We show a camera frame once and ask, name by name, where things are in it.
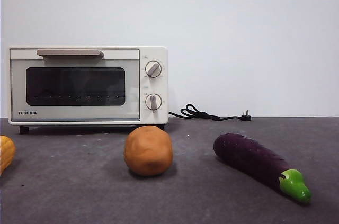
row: white wall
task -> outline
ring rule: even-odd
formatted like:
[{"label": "white wall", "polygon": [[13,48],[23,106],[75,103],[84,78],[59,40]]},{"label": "white wall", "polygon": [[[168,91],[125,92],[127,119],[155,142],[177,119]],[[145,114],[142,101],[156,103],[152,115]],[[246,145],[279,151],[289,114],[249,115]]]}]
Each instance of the white wall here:
[{"label": "white wall", "polygon": [[11,45],[161,45],[170,110],[339,115],[339,0],[1,0]]}]

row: black power cord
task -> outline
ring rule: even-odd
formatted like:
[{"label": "black power cord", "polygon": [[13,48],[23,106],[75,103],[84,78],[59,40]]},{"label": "black power cord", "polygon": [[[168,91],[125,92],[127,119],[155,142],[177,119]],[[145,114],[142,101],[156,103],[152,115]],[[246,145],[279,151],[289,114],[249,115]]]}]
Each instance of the black power cord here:
[{"label": "black power cord", "polygon": [[242,121],[249,122],[252,117],[248,115],[248,110],[246,111],[246,115],[242,115],[241,117],[218,117],[216,115],[210,115],[206,112],[200,112],[198,109],[195,108],[192,104],[187,104],[186,108],[180,109],[180,112],[183,115],[175,114],[172,112],[169,112],[169,114],[174,115],[175,117],[179,118],[185,118],[185,119],[193,119],[193,118],[203,118],[203,119],[211,119],[214,121],[225,121],[229,119],[240,119]]}]

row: purple eggplant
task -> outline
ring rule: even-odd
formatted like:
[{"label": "purple eggplant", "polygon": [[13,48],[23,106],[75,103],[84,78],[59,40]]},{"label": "purple eggplant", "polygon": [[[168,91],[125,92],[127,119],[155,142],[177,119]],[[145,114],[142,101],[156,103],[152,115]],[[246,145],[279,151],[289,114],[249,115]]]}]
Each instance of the purple eggplant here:
[{"label": "purple eggplant", "polygon": [[311,194],[304,184],[302,174],[257,141],[228,133],[220,135],[214,141],[213,148],[216,155],[229,166],[301,203],[310,202]]}]

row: brown potato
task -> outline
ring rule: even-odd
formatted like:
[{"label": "brown potato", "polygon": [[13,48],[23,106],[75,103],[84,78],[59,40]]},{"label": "brown potato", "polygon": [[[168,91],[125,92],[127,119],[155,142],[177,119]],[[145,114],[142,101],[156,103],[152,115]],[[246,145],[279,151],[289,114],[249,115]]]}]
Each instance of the brown potato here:
[{"label": "brown potato", "polygon": [[142,126],[125,141],[123,156],[127,166],[142,176],[165,172],[173,160],[171,138],[156,126]]}]

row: toaster oven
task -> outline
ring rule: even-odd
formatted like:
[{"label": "toaster oven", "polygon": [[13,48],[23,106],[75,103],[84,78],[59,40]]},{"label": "toaster oven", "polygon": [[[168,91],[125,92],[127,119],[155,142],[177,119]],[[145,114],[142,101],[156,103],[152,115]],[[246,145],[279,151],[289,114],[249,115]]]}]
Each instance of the toaster oven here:
[{"label": "toaster oven", "polygon": [[10,48],[8,122],[162,126],[168,121],[164,47]]}]

